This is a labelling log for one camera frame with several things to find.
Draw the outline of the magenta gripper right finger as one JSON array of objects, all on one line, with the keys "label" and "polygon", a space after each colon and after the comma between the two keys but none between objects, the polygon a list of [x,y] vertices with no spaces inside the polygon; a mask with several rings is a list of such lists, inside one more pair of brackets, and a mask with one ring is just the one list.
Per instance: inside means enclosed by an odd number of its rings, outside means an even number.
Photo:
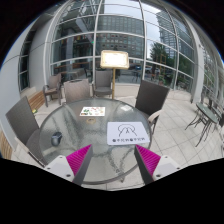
[{"label": "magenta gripper right finger", "polygon": [[180,165],[168,155],[158,154],[140,146],[135,146],[134,155],[145,185],[180,170]]}]

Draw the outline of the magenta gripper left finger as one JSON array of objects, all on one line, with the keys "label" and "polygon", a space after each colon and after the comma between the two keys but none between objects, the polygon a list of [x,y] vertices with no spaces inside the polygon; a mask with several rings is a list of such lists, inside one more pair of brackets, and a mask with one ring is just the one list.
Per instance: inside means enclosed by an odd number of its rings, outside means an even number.
[{"label": "magenta gripper left finger", "polygon": [[92,145],[87,145],[68,156],[59,155],[44,170],[81,186],[92,155]]}]

